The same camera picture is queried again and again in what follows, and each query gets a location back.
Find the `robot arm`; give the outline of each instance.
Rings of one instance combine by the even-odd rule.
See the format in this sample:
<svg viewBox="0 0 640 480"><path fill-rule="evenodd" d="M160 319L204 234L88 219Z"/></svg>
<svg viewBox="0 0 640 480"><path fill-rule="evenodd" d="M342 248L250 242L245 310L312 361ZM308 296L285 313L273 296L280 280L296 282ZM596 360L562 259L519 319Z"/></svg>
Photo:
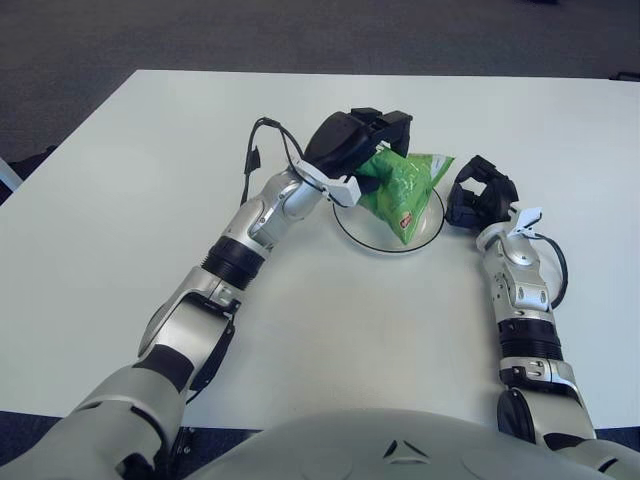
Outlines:
<svg viewBox="0 0 640 480"><path fill-rule="evenodd" d="M485 183L476 196L460 186L468 178ZM476 239L500 338L499 375L507 387L498 400L501 432L555 451L614 478L638 478L638 454L596 440L571 365L564 361L551 301L531 241L547 239L533 230L539 208L518 210L513 182L482 157L474 157L451 190L446 218L452 225L479 229Z"/></svg>
<svg viewBox="0 0 640 480"><path fill-rule="evenodd" d="M104 380L33 449L0 469L0 478L106 480L161 473L188 392L199 393L215 376L242 295L273 247L323 197L355 205L360 188L351 174L380 141L406 154L410 121L401 112L373 109L329 117L304 159L289 158L289 168L241 205L202 265L153 315L137 361Z"/></svg>

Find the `snack bag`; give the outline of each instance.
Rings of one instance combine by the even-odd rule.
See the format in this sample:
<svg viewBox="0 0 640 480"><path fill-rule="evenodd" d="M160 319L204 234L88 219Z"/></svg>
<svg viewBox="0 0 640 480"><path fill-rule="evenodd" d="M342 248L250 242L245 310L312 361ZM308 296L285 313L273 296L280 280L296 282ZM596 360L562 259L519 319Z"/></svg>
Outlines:
<svg viewBox="0 0 640 480"><path fill-rule="evenodd" d="M407 245L416 231L418 219L437 185L453 162L453 157L410 153L407 158L383 148L362 164L356 174L375 177L380 187L358 202L386 221Z"/></svg>

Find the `green chip bag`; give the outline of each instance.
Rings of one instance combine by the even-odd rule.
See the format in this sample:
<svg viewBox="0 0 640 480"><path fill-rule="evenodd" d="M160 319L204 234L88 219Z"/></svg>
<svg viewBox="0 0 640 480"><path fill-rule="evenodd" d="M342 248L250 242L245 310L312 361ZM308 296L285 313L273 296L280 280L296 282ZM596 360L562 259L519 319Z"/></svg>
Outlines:
<svg viewBox="0 0 640 480"><path fill-rule="evenodd" d="M358 175L375 177L380 187L358 202L389 224L407 245L416 231L418 219L433 187L449 169L453 157L411 153L404 158L383 148L356 170Z"/></svg>

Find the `white table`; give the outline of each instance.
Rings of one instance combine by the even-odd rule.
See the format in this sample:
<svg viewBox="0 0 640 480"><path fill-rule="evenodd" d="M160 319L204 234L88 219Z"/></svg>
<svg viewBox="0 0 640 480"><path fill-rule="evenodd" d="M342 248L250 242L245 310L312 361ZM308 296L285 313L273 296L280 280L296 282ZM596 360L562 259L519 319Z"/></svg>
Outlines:
<svg viewBox="0 0 640 480"><path fill-rule="evenodd" d="M257 117L305 144L352 106L411 113L412 151L458 157L443 196L479 153L543 208L539 231L569 262L557 328L593 422L640 424L640 89L568 79L136 72L0 208L0 409L64 416L134 359L149 316L237 209ZM276 134L257 141L254 193L285 166ZM480 255L449 226L416 255L378 258L323 203L274 251L237 324L186 424L384 406L495 425Z"/></svg>

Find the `white bowl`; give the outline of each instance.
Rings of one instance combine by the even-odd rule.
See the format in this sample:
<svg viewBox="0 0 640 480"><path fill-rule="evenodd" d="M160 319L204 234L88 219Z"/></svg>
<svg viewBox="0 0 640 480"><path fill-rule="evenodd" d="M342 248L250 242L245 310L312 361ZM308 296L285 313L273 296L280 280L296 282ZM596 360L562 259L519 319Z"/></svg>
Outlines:
<svg viewBox="0 0 640 480"><path fill-rule="evenodd" d="M333 214L351 241L371 252L383 255L402 255L420 250L438 236L444 223L444 205L435 189L418 219L413 238L407 245L402 243L385 221L360 205L341 208L334 204Z"/></svg>

